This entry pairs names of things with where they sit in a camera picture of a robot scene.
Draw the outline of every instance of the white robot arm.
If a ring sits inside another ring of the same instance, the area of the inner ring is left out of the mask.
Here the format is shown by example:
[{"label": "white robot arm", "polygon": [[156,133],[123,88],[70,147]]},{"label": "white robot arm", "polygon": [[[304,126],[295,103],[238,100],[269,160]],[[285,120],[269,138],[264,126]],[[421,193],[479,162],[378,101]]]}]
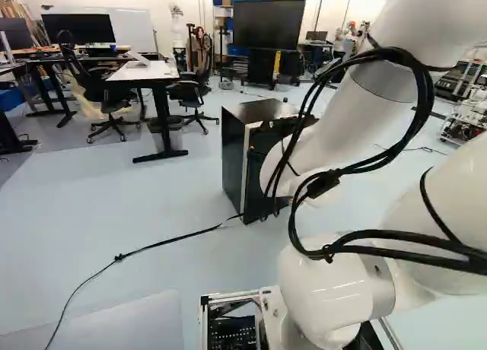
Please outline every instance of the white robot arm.
[{"label": "white robot arm", "polygon": [[[432,66],[431,76],[439,78],[443,68],[454,66],[473,45],[487,39],[483,26],[486,13],[482,0],[389,0],[373,24],[371,36],[381,46],[409,51],[422,64]],[[364,45],[372,48],[368,42]],[[275,182],[277,195],[293,196],[317,170],[351,162],[393,119],[410,113],[417,96],[413,74],[401,65],[379,61],[350,68],[320,121],[301,134],[281,179]],[[487,250],[482,216],[486,149],[487,135],[481,135],[428,172],[421,186],[418,182],[393,205],[379,229],[458,240],[472,251],[478,249],[472,253],[482,257],[477,269],[487,273],[482,251]],[[280,143],[268,154],[260,175],[263,191],[272,182],[282,155]],[[318,252],[337,239],[339,235],[328,235],[301,242],[306,250]],[[404,240],[375,237],[350,244],[452,259],[452,266],[465,259],[458,252]],[[465,263],[472,263],[468,257]],[[421,262],[345,250],[328,263],[310,259],[289,246],[279,257],[279,287],[300,331],[325,350],[339,349],[352,341],[366,320],[421,306],[442,294],[487,292],[485,273]]]}]

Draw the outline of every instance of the white panel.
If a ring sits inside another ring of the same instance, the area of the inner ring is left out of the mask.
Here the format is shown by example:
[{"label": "white panel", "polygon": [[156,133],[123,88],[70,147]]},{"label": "white panel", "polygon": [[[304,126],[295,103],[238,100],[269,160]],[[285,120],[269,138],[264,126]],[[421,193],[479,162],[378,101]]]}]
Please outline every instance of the white panel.
[{"label": "white panel", "polygon": [[156,52],[151,14],[148,10],[55,6],[42,14],[108,14],[116,44],[131,46],[137,52]]}]

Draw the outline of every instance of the office chair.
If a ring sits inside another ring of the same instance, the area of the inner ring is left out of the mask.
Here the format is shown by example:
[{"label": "office chair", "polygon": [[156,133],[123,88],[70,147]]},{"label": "office chair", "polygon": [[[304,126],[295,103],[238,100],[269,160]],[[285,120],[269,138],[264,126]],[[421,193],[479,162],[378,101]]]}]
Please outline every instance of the office chair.
[{"label": "office chair", "polygon": [[[67,37],[68,42],[61,42],[61,37]],[[140,121],[130,122],[124,120],[122,117],[114,118],[112,113],[124,107],[129,107],[129,101],[135,99],[137,95],[120,86],[109,85],[106,79],[113,71],[109,67],[95,67],[86,70],[78,61],[75,55],[75,45],[72,40],[72,35],[67,30],[61,30],[58,34],[59,48],[61,49],[62,57],[65,60],[66,66],[72,73],[76,81],[85,89],[84,97],[92,102],[101,103],[101,112],[108,114],[108,120],[105,122],[91,123],[91,131],[93,133],[88,135],[87,143],[94,142],[93,137],[105,132],[108,129],[114,129],[120,135],[120,141],[125,142],[127,137],[122,132],[120,126],[136,126],[140,130]]]},{"label": "office chair", "polygon": [[195,113],[189,116],[181,116],[186,121],[183,126],[187,126],[192,122],[197,122],[203,129],[203,134],[207,135],[208,130],[203,125],[202,120],[214,120],[216,124],[220,124],[219,118],[212,118],[199,113],[198,109],[204,104],[203,97],[199,92],[199,83],[193,80],[180,80],[167,87],[169,98],[171,100],[179,100],[180,106],[187,108],[194,108]]}]

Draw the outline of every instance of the television screen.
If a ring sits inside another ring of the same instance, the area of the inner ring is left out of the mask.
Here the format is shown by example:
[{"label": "television screen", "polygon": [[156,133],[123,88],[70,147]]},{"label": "television screen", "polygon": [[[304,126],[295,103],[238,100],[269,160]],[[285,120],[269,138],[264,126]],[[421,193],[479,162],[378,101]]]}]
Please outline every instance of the television screen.
[{"label": "television screen", "polygon": [[305,0],[235,2],[234,45],[296,49]]}]

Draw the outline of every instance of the monitor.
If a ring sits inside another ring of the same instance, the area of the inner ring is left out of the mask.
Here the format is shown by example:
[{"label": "monitor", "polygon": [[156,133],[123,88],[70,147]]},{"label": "monitor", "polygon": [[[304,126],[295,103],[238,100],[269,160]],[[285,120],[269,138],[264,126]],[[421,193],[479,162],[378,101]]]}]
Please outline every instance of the monitor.
[{"label": "monitor", "polygon": [[306,32],[306,39],[307,40],[322,40],[324,42],[324,41],[326,41],[326,36],[328,36],[327,31],[320,31],[320,32],[308,31],[308,32]]},{"label": "monitor", "polygon": [[68,30],[76,44],[115,43],[108,14],[42,14],[51,43],[58,43],[58,33]]},{"label": "monitor", "polygon": [[318,32],[317,34],[317,40],[322,40],[323,42],[326,41],[326,36],[328,36],[328,32],[327,31],[320,31]]},{"label": "monitor", "polygon": [[308,31],[306,32],[306,39],[307,40],[317,40],[318,32]]},{"label": "monitor", "polygon": [[[33,46],[29,27],[22,17],[0,17],[0,30],[5,32],[8,45],[12,50],[26,49]],[[5,51],[2,42],[0,42],[0,51]]]},{"label": "monitor", "polygon": [[296,49],[305,3],[305,0],[235,2],[234,45]]}]

